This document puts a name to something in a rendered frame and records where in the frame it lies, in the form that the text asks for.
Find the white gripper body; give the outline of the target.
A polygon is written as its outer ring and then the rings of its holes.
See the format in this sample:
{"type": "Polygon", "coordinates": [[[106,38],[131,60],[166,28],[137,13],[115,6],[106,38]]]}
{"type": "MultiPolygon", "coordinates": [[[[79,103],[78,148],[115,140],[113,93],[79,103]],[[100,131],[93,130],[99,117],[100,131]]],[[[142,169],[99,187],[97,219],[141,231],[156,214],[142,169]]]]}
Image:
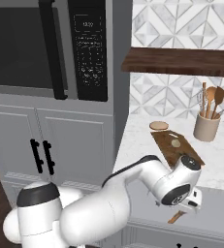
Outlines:
{"type": "Polygon", "coordinates": [[[203,199],[202,191],[199,190],[198,188],[194,188],[192,197],[193,197],[193,202],[197,204],[196,208],[200,209],[202,207],[202,199],[203,199]]]}

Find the brown wooden cutting board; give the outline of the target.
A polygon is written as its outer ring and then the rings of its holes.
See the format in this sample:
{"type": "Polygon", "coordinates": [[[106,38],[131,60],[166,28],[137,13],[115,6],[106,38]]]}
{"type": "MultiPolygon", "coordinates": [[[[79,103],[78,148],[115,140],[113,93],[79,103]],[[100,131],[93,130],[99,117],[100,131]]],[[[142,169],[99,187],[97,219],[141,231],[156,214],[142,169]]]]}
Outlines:
{"type": "Polygon", "coordinates": [[[205,164],[183,135],[171,130],[152,132],[151,135],[153,136],[170,168],[173,168],[179,157],[184,154],[195,159],[201,166],[205,164]],[[173,147],[172,140],[179,140],[180,147],[173,147]]]}

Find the grey base cabinet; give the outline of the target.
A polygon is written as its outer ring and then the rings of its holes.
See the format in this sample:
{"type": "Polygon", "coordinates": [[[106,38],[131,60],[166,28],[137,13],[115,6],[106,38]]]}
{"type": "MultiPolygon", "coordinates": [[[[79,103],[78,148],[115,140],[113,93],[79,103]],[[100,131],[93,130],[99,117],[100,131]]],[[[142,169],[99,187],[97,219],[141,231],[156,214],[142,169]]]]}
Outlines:
{"type": "Polygon", "coordinates": [[[176,213],[154,206],[151,199],[134,203],[133,216],[122,231],[125,248],[224,248],[224,191],[202,187],[203,203],[198,214],[176,213]]]}

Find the beige utensil pot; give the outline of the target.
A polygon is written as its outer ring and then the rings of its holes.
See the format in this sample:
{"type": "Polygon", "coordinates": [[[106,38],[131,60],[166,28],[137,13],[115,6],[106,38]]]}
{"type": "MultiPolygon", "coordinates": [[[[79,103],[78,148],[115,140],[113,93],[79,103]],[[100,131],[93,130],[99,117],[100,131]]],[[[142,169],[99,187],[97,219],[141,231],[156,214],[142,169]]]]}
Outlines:
{"type": "Polygon", "coordinates": [[[193,136],[200,141],[211,142],[215,139],[220,118],[210,119],[198,113],[194,126],[193,136]]]}

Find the round tan bread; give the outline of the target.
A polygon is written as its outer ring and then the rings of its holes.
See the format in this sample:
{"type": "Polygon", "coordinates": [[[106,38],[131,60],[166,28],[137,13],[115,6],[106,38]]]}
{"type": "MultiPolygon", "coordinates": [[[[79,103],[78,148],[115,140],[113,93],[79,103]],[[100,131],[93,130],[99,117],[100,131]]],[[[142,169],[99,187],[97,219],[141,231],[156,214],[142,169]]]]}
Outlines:
{"type": "Polygon", "coordinates": [[[169,128],[169,124],[165,121],[153,121],[149,124],[149,128],[154,131],[164,131],[169,128]]]}

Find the metal whisk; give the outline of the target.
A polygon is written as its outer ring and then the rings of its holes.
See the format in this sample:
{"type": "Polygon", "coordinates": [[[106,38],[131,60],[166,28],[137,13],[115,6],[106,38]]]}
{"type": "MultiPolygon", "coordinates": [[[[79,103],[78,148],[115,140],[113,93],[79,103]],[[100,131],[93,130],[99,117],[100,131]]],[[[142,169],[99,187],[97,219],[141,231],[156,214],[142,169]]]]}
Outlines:
{"type": "Polygon", "coordinates": [[[204,108],[203,108],[203,90],[201,89],[198,94],[197,94],[197,103],[199,104],[200,107],[200,112],[203,112],[204,108]]]}

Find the wooden spoon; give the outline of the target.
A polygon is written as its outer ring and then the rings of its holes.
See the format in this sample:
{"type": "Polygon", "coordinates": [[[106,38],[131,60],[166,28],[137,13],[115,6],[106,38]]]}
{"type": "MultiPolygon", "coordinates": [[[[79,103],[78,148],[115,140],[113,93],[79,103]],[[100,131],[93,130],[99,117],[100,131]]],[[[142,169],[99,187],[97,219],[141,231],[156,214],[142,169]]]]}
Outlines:
{"type": "Polygon", "coordinates": [[[208,106],[207,106],[206,117],[208,117],[209,115],[211,101],[214,99],[215,92],[216,92],[216,88],[214,86],[211,86],[207,89],[208,106]]]}

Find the wooden spatula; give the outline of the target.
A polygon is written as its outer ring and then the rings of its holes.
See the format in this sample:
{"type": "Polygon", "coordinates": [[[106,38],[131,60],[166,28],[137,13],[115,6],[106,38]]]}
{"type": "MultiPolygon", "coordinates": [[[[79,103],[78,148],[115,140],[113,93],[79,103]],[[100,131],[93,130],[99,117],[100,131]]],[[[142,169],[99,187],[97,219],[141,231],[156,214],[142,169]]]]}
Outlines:
{"type": "Polygon", "coordinates": [[[214,106],[214,110],[213,110],[211,118],[214,118],[217,106],[223,102],[223,99],[224,99],[224,89],[218,86],[216,88],[215,95],[214,95],[215,106],[214,106]]]}

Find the wooden stick utensil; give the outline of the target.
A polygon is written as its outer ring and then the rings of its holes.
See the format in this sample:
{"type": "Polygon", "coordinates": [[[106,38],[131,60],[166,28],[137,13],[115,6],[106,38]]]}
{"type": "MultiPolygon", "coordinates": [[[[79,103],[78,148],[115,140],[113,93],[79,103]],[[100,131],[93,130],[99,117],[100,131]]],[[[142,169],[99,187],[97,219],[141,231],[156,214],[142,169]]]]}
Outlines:
{"type": "Polygon", "coordinates": [[[207,83],[203,81],[203,100],[202,100],[202,116],[205,114],[205,104],[206,104],[206,87],[207,83]]]}

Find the grey cupboard door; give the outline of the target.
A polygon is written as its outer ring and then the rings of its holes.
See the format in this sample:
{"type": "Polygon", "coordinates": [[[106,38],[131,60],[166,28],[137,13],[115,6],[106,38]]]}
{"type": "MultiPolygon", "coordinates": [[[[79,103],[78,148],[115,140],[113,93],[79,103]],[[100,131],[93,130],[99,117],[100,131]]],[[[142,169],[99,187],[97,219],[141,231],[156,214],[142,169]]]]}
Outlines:
{"type": "Polygon", "coordinates": [[[2,180],[40,179],[31,140],[41,140],[34,109],[0,105],[0,178],[2,180]]]}
{"type": "Polygon", "coordinates": [[[56,184],[100,186],[114,163],[113,118],[37,109],[44,140],[51,144],[56,184]]]}

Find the grey tall cabinet housing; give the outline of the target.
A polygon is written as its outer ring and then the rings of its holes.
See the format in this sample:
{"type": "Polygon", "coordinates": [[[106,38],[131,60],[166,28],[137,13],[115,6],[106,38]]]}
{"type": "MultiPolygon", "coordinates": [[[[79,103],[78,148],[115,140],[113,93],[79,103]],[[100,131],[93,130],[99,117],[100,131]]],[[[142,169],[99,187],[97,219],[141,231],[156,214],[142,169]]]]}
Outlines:
{"type": "MultiPolygon", "coordinates": [[[[85,101],[79,99],[56,100],[50,97],[26,96],[0,93],[0,105],[19,108],[33,108],[35,111],[41,140],[38,152],[44,161],[43,172],[39,180],[55,183],[53,175],[49,174],[48,163],[43,146],[43,135],[37,114],[37,109],[79,112],[87,114],[108,115],[113,118],[114,163],[123,136],[129,113],[130,76],[122,72],[121,64],[131,47],[132,0],[106,0],[106,40],[107,40],[107,79],[108,99],[106,102],[85,101]]],[[[37,181],[8,178],[1,184],[10,203],[16,202],[19,190],[37,181]]],[[[93,192],[100,188],[95,185],[57,184],[93,192]]]]}

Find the black microwave oven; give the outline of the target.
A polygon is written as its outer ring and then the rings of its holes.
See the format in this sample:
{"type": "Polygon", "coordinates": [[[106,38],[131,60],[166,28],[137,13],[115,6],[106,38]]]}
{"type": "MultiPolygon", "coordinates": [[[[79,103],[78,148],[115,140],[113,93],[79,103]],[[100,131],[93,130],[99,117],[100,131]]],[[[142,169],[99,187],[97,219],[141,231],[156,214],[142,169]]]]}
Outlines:
{"type": "MultiPolygon", "coordinates": [[[[38,1],[0,0],[0,93],[54,98],[38,1]]],[[[106,0],[52,10],[67,99],[106,102],[106,0]]]]}

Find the dark wooden wall shelf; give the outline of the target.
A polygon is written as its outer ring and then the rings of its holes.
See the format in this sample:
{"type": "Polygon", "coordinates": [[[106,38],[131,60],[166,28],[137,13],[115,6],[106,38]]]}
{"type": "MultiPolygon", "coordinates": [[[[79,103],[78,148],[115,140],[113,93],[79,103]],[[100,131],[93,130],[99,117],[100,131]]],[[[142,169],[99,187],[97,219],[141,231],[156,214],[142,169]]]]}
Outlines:
{"type": "Polygon", "coordinates": [[[131,47],[121,70],[224,78],[224,50],[131,47]]]}

